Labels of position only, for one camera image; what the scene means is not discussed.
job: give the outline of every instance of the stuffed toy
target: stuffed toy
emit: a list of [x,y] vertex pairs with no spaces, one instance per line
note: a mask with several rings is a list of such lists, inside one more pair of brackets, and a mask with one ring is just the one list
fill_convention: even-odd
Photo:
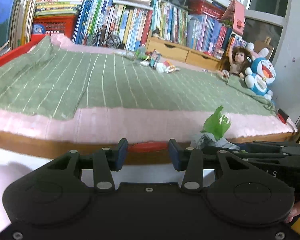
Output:
[[259,53],[256,53],[254,51],[254,45],[251,42],[249,42],[247,44],[246,49],[251,53],[252,60],[255,60],[258,57],[266,57],[268,55],[268,53],[269,53],[269,49],[267,49],[267,48],[263,48],[262,50],[260,50]]
[[272,63],[266,58],[259,57],[255,59],[251,67],[246,68],[245,83],[248,88],[259,96],[266,99],[272,99],[273,92],[269,90],[267,85],[271,84],[275,79],[275,70]]

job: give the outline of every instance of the pink blanket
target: pink blanket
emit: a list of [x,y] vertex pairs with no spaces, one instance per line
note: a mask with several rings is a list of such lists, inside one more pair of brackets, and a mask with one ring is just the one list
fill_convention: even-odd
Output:
[[[54,45],[70,51],[105,54],[114,52],[108,48],[75,45],[60,34],[52,35],[51,41]],[[170,61],[180,67],[203,70],[182,62]],[[211,112],[94,107],[78,109],[73,119],[58,121],[45,116],[27,116],[0,109],[0,131],[38,139],[80,143],[117,143],[121,138],[127,138],[130,143],[167,141],[171,138],[178,142],[187,142],[191,140],[191,135],[202,129],[205,120],[211,114]],[[231,122],[231,127],[225,134],[226,138],[297,131],[291,120],[285,125],[275,116],[232,113],[226,115]]]

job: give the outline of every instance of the doll hair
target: doll hair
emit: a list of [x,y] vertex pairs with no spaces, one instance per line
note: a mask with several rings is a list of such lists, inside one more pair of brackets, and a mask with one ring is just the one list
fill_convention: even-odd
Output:
[[[251,66],[251,62],[250,61],[252,60],[252,56],[251,56],[250,51],[248,51],[244,47],[235,47],[232,50],[232,60],[233,60],[233,62],[234,62],[235,54],[237,54],[238,52],[242,52],[244,54],[244,61],[242,63],[241,72],[243,74],[245,74],[246,68]],[[222,63],[222,66],[223,66],[222,69],[230,71],[230,62],[229,62],[228,56],[223,57],[223,59],[221,60],[221,63]]]

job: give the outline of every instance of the doraemon plush toy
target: doraemon plush toy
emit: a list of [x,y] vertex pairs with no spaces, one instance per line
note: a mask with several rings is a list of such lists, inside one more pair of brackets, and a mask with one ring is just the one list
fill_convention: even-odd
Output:
[[256,58],[251,68],[246,68],[245,83],[248,88],[259,96],[264,96],[266,99],[272,99],[273,92],[269,90],[267,85],[271,84],[275,79],[275,70],[272,63],[266,58]]

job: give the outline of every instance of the small figurine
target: small figurine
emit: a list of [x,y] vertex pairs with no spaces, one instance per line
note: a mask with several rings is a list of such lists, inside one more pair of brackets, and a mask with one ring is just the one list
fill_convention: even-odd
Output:
[[152,32],[152,37],[157,37],[159,38],[160,36],[160,30],[158,28],[156,28],[153,32]]
[[228,58],[230,70],[223,70],[222,72],[218,73],[226,78],[228,78],[230,74],[233,74],[239,76],[241,79],[244,79],[245,70],[251,65],[251,53],[243,47],[236,47],[233,50],[230,47]]

